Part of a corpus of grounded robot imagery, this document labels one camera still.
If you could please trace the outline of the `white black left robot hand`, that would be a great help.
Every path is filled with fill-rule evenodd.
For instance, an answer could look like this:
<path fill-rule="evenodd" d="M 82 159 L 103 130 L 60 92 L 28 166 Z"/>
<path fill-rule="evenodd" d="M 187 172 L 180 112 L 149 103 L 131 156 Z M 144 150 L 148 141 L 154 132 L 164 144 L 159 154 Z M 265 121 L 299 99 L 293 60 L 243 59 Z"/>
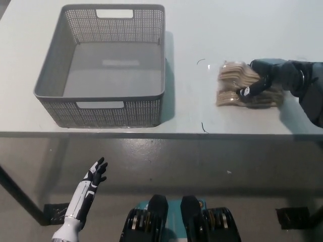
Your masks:
<path fill-rule="evenodd" d="M 101 182 L 106 180 L 106 176 L 103 176 L 103 174 L 106 172 L 107 165 L 108 163 L 105 162 L 102 157 L 87 171 L 72 196 L 65 213 L 66 217 L 74 218 L 78 220 L 81 225 L 85 225 L 98 186 Z"/>

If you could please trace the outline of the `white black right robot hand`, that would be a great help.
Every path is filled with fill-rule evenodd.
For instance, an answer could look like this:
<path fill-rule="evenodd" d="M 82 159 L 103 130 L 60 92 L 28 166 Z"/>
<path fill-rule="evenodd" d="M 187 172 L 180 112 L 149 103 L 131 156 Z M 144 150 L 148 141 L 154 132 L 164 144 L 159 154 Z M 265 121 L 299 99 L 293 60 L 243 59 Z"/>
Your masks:
<path fill-rule="evenodd" d="M 305 72 L 301 69 L 302 63 L 296 60 L 255 59 L 250 67 L 260 76 L 260 79 L 236 91 L 241 99 L 258 96 L 274 84 L 290 92 L 298 92 L 305 84 Z"/>

